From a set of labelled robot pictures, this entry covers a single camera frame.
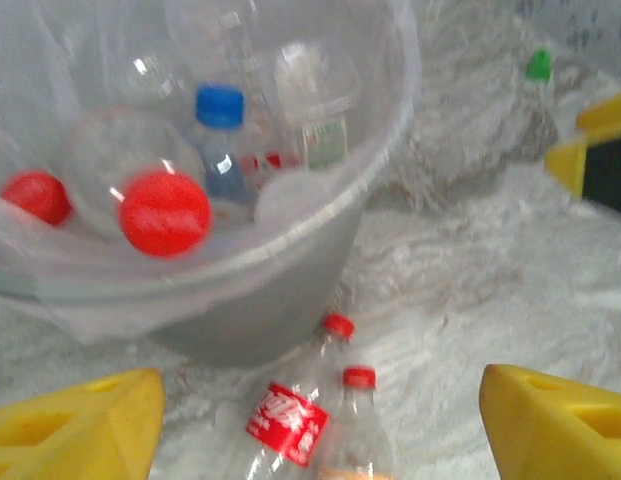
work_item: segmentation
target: blue bottle cap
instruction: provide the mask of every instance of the blue bottle cap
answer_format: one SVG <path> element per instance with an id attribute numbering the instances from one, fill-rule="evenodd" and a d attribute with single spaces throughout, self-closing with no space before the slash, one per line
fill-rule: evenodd
<path id="1" fill-rule="evenodd" d="M 222 85 L 197 89 L 197 120 L 209 128 L 235 130 L 243 125 L 244 98 L 240 90 Z"/>

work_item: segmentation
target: red bottle label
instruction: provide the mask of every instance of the red bottle label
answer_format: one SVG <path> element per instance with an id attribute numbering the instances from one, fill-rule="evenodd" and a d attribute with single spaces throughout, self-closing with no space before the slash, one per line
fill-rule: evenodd
<path id="1" fill-rule="evenodd" d="M 264 445 L 306 468 L 328 425 L 327 412 L 282 385 L 271 383 L 246 431 Z"/>

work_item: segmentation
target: bottle cap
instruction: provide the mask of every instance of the bottle cap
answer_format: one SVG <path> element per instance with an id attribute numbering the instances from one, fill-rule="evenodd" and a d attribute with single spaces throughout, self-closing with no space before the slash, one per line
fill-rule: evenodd
<path id="1" fill-rule="evenodd" d="M 323 328 L 346 340 L 350 340 L 354 333 L 354 323 L 349 318 L 344 317 L 339 313 L 329 313 L 323 319 Z"/>
<path id="2" fill-rule="evenodd" d="M 43 170 L 26 170 L 8 179 L 0 197 L 52 226 L 72 213 L 61 182 Z"/>
<path id="3" fill-rule="evenodd" d="M 377 373 L 372 367 L 354 366 L 343 371 L 343 385 L 352 388 L 375 389 Z"/>
<path id="4" fill-rule="evenodd" d="M 196 103 L 197 120 L 206 127 L 234 130 L 243 125 L 243 93 L 234 87 L 202 85 Z"/>
<path id="5" fill-rule="evenodd" d="M 526 78 L 537 82 L 548 83 L 552 76 L 552 57 L 543 48 L 536 50 L 526 66 Z"/>
<path id="6" fill-rule="evenodd" d="M 125 190 L 119 223 L 137 250 L 153 257 L 172 257 L 199 244 L 213 222 L 208 197 L 190 177 L 149 171 Z"/>

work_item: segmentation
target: yellow plastic piece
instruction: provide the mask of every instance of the yellow plastic piece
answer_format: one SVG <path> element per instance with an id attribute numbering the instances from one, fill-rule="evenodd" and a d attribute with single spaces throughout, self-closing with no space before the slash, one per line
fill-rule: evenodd
<path id="1" fill-rule="evenodd" d="M 577 127 L 585 131 L 616 123 L 621 123 L 621 94 L 595 104 L 577 116 Z"/>
<path id="2" fill-rule="evenodd" d="M 479 406 L 502 480 L 621 480 L 621 394 L 488 365 Z"/>
<path id="3" fill-rule="evenodd" d="M 588 148 L 617 138 L 621 138 L 621 122 L 603 125 L 589 131 L 579 141 L 550 149 L 546 154 L 545 168 L 574 197 L 580 199 Z"/>
<path id="4" fill-rule="evenodd" d="M 0 480 L 146 480 L 165 396 L 132 370 L 0 408 Z"/>

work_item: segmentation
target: green bottle cap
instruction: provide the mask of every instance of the green bottle cap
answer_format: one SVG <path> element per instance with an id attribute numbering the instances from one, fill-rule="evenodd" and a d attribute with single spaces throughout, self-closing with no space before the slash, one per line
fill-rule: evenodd
<path id="1" fill-rule="evenodd" d="M 540 48 L 532 54 L 526 66 L 526 78 L 536 82 L 548 83 L 552 76 L 552 57 L 547 50 Z"/>

